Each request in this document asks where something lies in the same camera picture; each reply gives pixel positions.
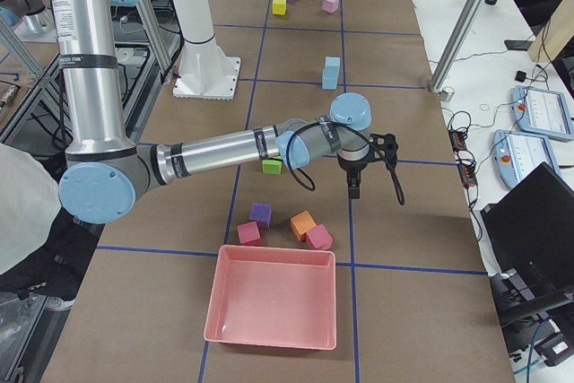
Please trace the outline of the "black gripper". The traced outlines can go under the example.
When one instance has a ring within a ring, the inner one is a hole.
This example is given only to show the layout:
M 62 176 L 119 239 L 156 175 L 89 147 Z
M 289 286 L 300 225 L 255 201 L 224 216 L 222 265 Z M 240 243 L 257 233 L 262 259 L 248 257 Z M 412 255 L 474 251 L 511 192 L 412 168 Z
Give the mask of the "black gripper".
M 347 174 L 348 196 L 350 199 L 361 197 L 361 174 L 369 162 L 365 159 L 347 160 L 341 156 L 337 157 L 337 162 L 341 169 Z

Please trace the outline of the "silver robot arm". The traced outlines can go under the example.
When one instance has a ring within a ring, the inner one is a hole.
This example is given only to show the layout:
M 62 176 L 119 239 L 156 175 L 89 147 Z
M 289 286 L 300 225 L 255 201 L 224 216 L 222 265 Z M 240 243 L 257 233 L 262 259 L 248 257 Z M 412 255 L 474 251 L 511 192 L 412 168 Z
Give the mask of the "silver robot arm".
M 35 35 L 54 29 L 52 14 L 43 0 L 1 0 L 1 19 L 9 27 L 24 22 Z
M 122 98 L 115 6 L 133 6 L 149 40 L 161 31 L 149 0 L 51 0 L 72 140 L 59 199 L 77 219 L 108 224 L 126 216 L 144 194 L 179 178 L 281 157 L 298 169 L 329 154 L 357 161 L 367 153 L 368 100 L 338 95 L 313 121 L 293 118 L 193 143 L 146 144 Z

